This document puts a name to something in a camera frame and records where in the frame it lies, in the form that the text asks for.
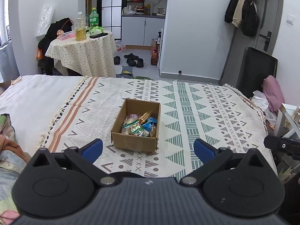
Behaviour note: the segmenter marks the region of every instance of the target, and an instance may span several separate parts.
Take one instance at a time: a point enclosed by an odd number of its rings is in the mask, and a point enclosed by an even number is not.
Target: cartoon figurine
[[[62,34],[64,33],[63,30],[59,30],[57,31],[56,35],[57,35],[57,38],[60,37]]]

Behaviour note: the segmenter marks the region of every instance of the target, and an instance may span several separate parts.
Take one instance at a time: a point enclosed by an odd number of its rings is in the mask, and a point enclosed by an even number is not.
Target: shoe
[[[144,67],[144,60],[142,58],[139,58],[137,60],[137,64],[136,64],[137,68],[143,68]]]
[[[132,58],[133,60],[138,60],[139,56],[133,55],[130,53],[129,55],[124,55],[124,58]]]
[[[127,62],[128,62],[128,66],[129,66],[129,67],[135,67],[135,66],[137,65],[137,63],[135,62],[135,60],[133,60],[133,59],[131,59],[131,58],[129,58],[129,59],[127,60]]]
[[[115,56],[114,59],[113,59],[113,63],[115,65],[119,65],[120,64],[120,61],[121,61],[121,58],[119,56]]]

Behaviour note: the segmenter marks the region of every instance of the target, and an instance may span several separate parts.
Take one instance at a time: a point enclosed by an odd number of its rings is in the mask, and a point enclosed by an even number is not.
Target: hanging backpack
[[[260,19],[254,0],[246,0],[242,9],[241,30],[246,36],[256,36]]]

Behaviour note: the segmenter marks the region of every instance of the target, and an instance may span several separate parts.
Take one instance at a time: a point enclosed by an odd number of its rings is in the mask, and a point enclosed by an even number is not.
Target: white cabinet door
[[[122,42],[124,45],[144,45],[145,19],[141,17],[122,17]]]
[[[164,19],[146,18],[144,46],[151,46],[152,39],[156,39],[164,27]]]

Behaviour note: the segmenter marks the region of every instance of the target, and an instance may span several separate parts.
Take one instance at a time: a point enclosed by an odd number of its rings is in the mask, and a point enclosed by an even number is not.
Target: bottle with yellow liquid
[[[76,41],[86,40],[86,19],[82,12],[78,12],[78,18],[75,19],[75,37]]]

